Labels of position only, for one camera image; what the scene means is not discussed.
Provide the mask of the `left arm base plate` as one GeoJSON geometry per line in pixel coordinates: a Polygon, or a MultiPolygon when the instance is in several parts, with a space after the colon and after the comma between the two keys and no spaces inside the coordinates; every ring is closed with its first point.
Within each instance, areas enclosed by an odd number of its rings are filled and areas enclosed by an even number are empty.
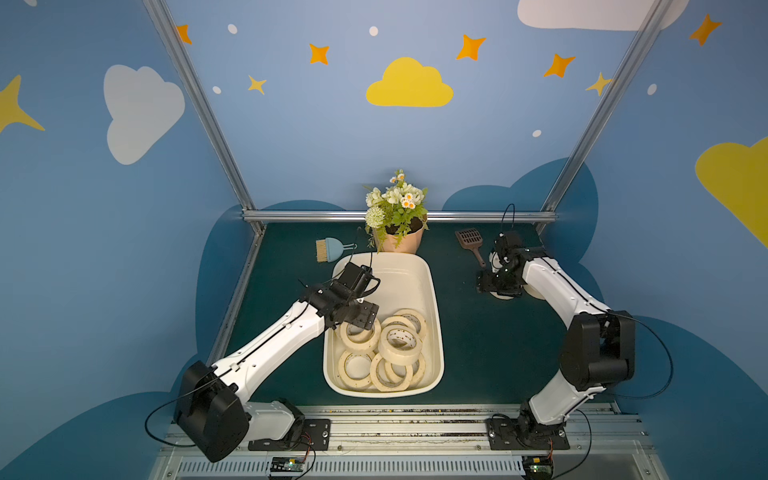
{"type": "Polygon", "coordinates": [[[249,451],[292,451],[310,445],[315,451],[327,451],[330,441],[329,419],[298,419],[278,440],[258,439],[248,443],[249,451]]]}

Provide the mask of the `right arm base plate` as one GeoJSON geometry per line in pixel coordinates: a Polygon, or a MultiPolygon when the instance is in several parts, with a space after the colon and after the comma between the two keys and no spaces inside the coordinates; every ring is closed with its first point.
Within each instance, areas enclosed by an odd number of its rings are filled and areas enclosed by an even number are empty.
{"type": "Polygon", "coordinates": [[[569,450],[563,424],[540,425],[520,423],[518,419],[494,416],[485,420],[487,438],[492,450],[569,450]]]}

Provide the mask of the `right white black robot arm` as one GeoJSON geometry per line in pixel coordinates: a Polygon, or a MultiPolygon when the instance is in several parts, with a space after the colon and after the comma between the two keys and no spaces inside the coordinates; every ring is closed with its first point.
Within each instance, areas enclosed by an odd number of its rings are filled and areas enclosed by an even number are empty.
{"type": "Polygon", "coordinates": [[[598,301],[544,248],[525,247],[515,232],[495,238],[489,261],[491,268],[478,274],[480,292],[517,298],[533,290],[566,327],[557,373],[499,432],[510,433],[515,448],[566,449],[570,414],[607,387],[633,377],[634,319],[598,301]]]}

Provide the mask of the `white plastic storage box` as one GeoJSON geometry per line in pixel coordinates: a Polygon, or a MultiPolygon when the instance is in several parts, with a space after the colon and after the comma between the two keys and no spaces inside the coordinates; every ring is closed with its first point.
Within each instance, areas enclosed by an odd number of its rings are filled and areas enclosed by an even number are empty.
{"type": "Polygon", "coordinates": [[[395,398],[426,393],[442,380],[445,361],[431,269],[414,254],[354,254],[339,260],[372,268],[376,291],[365,299],[379,306],[370,330],[343,324],[325,334],[323,370],[339,394],[395,398]]]}

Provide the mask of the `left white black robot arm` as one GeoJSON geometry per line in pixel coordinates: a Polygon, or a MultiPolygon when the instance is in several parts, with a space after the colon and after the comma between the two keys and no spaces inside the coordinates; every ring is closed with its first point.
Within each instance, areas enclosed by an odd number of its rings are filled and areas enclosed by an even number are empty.
{"type": "Polygon", "coordinates": [[[304,415],[286,400],[254,403],[264,380],[297,350],[344,323],[370,330],[379,306],[366,296],[380,283],[368,265],[347,263],[329,284],[305,289],[288,311],[236,352],[208,366],[195,362],[184,372],[173,419],[211,462],[243,442],[300,444],[304,415]]]}

